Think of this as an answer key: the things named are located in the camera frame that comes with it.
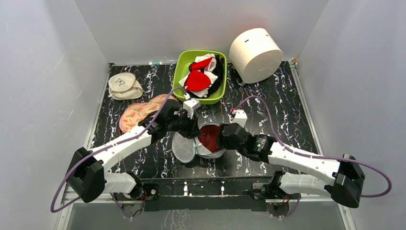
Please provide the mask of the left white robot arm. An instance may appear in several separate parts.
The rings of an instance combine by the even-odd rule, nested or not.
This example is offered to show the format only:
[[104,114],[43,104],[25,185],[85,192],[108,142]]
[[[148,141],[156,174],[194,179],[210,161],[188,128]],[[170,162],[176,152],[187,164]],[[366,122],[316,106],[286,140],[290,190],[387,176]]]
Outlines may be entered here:
[[140,198],[144,183],[137,175],[109,170],[136,151],[164,138],[168,132],[178,132],[188,139],[199,136],[196,109],[185,104],[182,107],[165,105],[107,144],[91,150],[78,149],[67,172],[68,185],[85,203],[101,194],[121,193],[130,199]]

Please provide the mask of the white blue-trimmed mesh laundry bag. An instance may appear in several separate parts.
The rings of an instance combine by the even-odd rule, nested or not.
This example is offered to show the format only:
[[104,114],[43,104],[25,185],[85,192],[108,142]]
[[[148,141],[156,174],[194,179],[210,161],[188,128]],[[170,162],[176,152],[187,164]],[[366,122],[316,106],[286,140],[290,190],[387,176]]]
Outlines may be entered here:
[[[205,123],[199,126],[199,129],[205,125],[217,125],[219,123]],[[198,140],[198,137],[193,139],[184,138],[181,134],[176,132],[172,139],[172,152],[176,159],[182,163],[191,162],[194,157],[199,156],[204,159],[217,159],[221,157],[225,149],[212,153]]]

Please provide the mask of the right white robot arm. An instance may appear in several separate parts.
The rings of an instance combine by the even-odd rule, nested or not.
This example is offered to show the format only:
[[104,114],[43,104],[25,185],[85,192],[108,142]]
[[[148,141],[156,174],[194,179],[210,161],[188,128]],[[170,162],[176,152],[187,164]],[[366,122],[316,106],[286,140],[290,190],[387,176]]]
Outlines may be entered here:
[[275,173],[267,188],[275,198],[303,193],[330,197],[346,207],[359,207],[365,174],[351,155],[344,154],[336,160],[307,151],[299,153],[272,136],[252,135],[236,123],[221,125],[216,142],[218,147],[236,150],[253,161],[300,171],[301,174]]

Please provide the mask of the dark red bra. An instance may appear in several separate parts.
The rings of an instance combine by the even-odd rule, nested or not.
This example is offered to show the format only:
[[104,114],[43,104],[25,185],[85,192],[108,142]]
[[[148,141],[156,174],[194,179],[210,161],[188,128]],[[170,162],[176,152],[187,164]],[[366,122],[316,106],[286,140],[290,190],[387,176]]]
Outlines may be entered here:
[[201,135],[198,140],[212,153],[220,150],[217,146],[219,130],[220,126],[217,125],[205,125],[200,128]]

